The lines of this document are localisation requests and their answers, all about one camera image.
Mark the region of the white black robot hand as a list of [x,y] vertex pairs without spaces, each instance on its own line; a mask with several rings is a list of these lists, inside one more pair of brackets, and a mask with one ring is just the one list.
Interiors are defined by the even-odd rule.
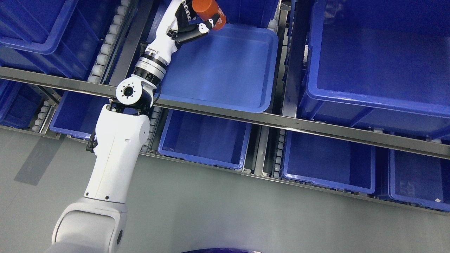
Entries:
[[220,21],[220,14],[213,11],[202,18],[203,22],[192,24],[191,20],[197,15],[193,0],[172,0],[156,29],[155,39],[147,45],[142,57],[168,66],[172,54],[183,44],[207,35]]

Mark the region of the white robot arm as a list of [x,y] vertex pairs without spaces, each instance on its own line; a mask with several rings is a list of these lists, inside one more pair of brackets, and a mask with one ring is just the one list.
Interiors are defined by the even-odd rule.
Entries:
[[142,146],[150,133],[147,109],[167,72],[154,51],[139,58],[116,88],[116,110],[105,104],[95,127],[95,165],[83,197],[58,219],[47,253],[115,253],[127,222],[126,198]]

